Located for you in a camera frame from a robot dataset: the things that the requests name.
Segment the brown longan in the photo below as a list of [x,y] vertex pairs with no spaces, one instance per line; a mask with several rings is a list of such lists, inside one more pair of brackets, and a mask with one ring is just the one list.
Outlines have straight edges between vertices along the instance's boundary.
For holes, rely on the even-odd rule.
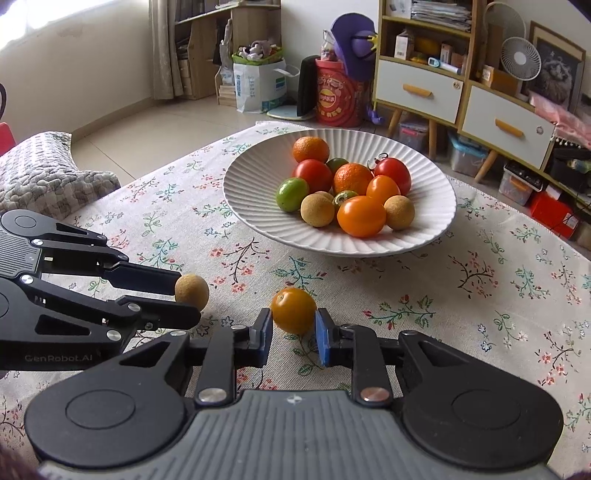
[[301,202],[301,219],[315,228],[322,228],[332,223],[335,218],[334,198],[328,192],[318,191],[304,197]]
[[189,304],[202,311],[209,300],[208,284],[197,274],[181,275],[174,285],[174,297],[176,302]]
[[407,229],[415,219],[414,204],[406,196],[390,197],[384,203],[384,208],[387,213],[387,225],[394,231]]

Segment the yellow-orange fruit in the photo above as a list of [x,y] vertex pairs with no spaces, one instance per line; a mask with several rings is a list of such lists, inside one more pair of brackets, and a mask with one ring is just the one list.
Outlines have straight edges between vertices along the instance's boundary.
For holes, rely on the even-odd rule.
[[293,335],[304,335],[314,326],[317,304],[304,290],[287,287],[280,290],[270,303],[273,323]]

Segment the orange tomato oval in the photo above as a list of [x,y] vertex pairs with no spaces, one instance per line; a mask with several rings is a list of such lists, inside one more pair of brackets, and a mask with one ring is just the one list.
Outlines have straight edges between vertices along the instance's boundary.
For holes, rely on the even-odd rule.
[[337,214],[339,227],[349,236],[370,238],[386,225],[384,206],[372,197],[356,196],[342,203]]

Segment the brown longan front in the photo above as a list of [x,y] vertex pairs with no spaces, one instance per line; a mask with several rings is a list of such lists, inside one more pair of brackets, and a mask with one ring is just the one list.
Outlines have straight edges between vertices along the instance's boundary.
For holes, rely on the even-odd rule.
[[335,218],[334,198],[328,192],[318,191],[304,197],[301,202],[301,219],[315,228],[322,228],[332,223]]

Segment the green tomato oval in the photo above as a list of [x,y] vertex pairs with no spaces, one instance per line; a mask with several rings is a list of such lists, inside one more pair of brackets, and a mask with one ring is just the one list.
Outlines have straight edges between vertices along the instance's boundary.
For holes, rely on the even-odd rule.
[[287,213],[297,211],[308,193],[310,187],[306,180],[297,177],[287,178],[276,190],[276,205]]

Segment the orange mandarin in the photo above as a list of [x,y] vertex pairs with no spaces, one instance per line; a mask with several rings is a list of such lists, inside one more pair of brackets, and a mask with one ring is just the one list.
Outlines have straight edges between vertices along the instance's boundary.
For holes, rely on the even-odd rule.
[[358,195],[365,195],[367,186],[373,178],[372,171],[365,165],[348,163],[335,173],[332,178],[332,189],[335,194],[344,190],[353,190]]
[[304,136],[294,142],[293,157],[297,163],[304,160],[318,160],[325,163],[329,160],[329,145],[322,138]]

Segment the red tomato with stem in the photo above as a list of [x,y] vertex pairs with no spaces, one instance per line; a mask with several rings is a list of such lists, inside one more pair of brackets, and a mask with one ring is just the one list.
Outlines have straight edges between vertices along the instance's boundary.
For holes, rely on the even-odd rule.
[[394,180],[402,195],[407,195],[412,188],[412,177],[407,166],[387,153],[382,153],[375,158],[372,171],[375,176],[383,175]]

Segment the green tomato small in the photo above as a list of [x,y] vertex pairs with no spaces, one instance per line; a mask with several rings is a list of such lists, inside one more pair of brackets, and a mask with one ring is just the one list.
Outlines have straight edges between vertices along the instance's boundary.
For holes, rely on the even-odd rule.
[[332,175],[335,175],[335,173],[337,173],[339,168],[341,168],[342,166],[344,166],[348,163],[349,163],[349,161],[346,160],[345,158],[335,157],[335,158],[329,159],[329,161],[326,162],[325,165],[327,165],[329,167],[329,169],[332,172]]

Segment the orange mandarin front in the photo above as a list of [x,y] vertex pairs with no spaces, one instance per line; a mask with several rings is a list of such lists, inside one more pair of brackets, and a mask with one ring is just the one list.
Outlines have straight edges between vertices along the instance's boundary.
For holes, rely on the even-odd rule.
[[322,138],[304,136],[294,142],[293,157],[297,163],[304,160],[318,160],[325,163],[329,160],[329,145]]

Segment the orange tomato round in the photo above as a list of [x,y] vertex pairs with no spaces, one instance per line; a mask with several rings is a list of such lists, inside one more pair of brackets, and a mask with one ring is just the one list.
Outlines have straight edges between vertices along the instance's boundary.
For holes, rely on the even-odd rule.
[[393,196],[401,194],[401,190],[394,180],[387,175],[377,175],[370,180],[367,186],[367,197],[373,198],[381,205]]

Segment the white ribbed plate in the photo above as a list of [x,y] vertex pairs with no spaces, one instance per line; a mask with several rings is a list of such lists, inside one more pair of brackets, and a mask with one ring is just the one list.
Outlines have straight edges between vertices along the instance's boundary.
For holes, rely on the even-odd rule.
[[441,237],[457,200],[418,151],[370,133],[310,129],[263,140],[225,172],[226,203],[271,240],[341,257],[410,252]]

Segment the clear storage box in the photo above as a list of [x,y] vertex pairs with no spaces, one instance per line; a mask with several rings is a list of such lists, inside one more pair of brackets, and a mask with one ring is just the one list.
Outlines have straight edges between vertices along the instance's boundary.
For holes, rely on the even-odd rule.
[[465,143],[454,131],[448,131],[451,169],[475,177],[487,159],[490,150],[473,141]]

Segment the red snack bucket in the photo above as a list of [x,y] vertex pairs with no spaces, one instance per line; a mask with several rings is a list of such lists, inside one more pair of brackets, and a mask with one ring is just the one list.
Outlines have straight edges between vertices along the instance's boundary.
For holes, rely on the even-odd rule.
[[329,127],[358,127],[365,119],[367,82],[346,75],[341,61],[315,60],[317,66],[317,120]]

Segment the wooden bookshelf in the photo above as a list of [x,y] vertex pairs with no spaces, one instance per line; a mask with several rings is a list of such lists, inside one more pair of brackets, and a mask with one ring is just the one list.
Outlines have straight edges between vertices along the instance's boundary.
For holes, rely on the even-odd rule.
[[280,43],[279,1],[180,1],[174,20],[174,46],[182,97],[198,100],[218,94],[222,56],[256,40]]

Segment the framed cat picture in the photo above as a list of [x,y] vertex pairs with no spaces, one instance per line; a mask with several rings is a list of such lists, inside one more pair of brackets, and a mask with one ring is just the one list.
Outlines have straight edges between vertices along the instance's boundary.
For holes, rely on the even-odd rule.
[[586,51],[536,22],[530,23],[529,41],[540,54],[541,71],[526,90],[574,113],[581,99]]

